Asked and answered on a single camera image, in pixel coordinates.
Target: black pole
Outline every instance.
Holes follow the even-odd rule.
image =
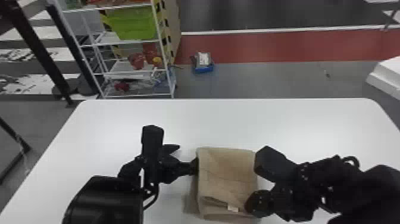
[[[392,13],[390,14],[390,17],[387,19],[387,22],[383,28],[383,31],[388,31],[390,22],[395,18],[396,13],[400,10],[400,0],[397,2],[396,8],[393,9]]]
[[[55,86],[60,90],[65,100],[67,100],[68,104],[73,105],[74,102],[68,94],[70,87],[67,81],[65,81],[60,70],[50,57],[49,52],[47,52],[45,46],[33,30],[17,1],[0,0],[0,11],[18,30],[28,47],[32,50],[37,60],[54,82]]]
[[[6,131],[7,134],[9,134],[10,137],[15,140],[19,145],[22,146],[22,152],[27,153],[29,152],[32,148],[26,143],[26,141],[18,135],[10,125],[8,125],[1,117],[0,117],[0,126]],[[5,168],[3,172],[0,173],[0,185],[3,183],[4,179],[7,177],[7,175],[10,173],[10,171],[17,165],[17,163],[23,158],[23,155],[21,152],[18,153],[17,156],[14,157],[14,159],[9,163],[9,165]]]
[[[65,43],[67,44],[68,48],[70,49],[72,56],[74,57],[76,63],[78,64],[78,67],[82,71],[82,75],[83,75],[83,77],[85,77],[87,84],[92,89],[92,92],[94,94],[98,93],[99,91],[96,86],[96,83],[95,83],[88,67],[83,62],[83,58],[82,58],[81,54],[79,53],[78,46],[76,45],[71,34],[69,34],[67,29],[65,28],[65,25],[64,25],[63,21],[61,20],[56,7],[54,5],[49,4],[46,6],[46,10],[49,13],[49,15],[51,16],[51,18],[53,19],[55,25],[58,28],[58,31],[60,31],[62,38],[64,38]]]

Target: gray floor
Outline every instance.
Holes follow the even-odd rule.
[[[32,168],[47,146],[69,118],[74,108],[62,101],[0,102],[0,116],[33,148],[27,154],[27,166]],[[19,146],[0,129],[0,170],[14,158]],[[0,186],[0,211],[25,179],[25,168],[19,163]]]
[[[349,98],[378,102],[400,128],[400,102],[365,83],[377,61],[217,64],[177,70],[177,98]]]
[[[215,71],[194,75],[189,66],[177,71],[177,98],[332,98],[366,97],[377,101],[400,127],[400,102],[366,84],[375,61],[217,64]],[[73,112],[65,102],[0,102],[0,116],[16,129],[34,150],[32,167]],[[18,147],[0,130],[0,169]],[[19,164],[0,186],[0,211],[24,180]]]

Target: black and white floor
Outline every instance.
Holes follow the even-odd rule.
[[[80,70],[50,15],[45,11],[43,1],[19,0],[18,3],[63,76],[66,79],[77,78]],[[4,18],[0,19],[0,27],[8,28],[0,30],[0,95],[28,95],[33,98],[51,95],[53,82],[18,31]],[[75,94],[71,97],[88,99],[97,96]]]

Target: towel label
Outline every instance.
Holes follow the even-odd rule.
[[[228,210],[233,212],[239,212],[239,208],[228,204]]]

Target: white table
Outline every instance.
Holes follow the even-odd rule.
[[[369,99],[96,100],[81,103],[0,215],[1,224],[59,224],[74,195],[93,175],[115,176],[140,153],[143,125],[165,130],[183,161],[201,146],[270,145],[297,163],[354,155],[361,168],[400,169],[400,133]],[[145,223],[211,223],[183,212],[191,177],[161,186]],[[267,181],[262,187],[271,187]],[[317,211],[310,223],[332,215]],[[262,223],[286,223],[277,216]]]

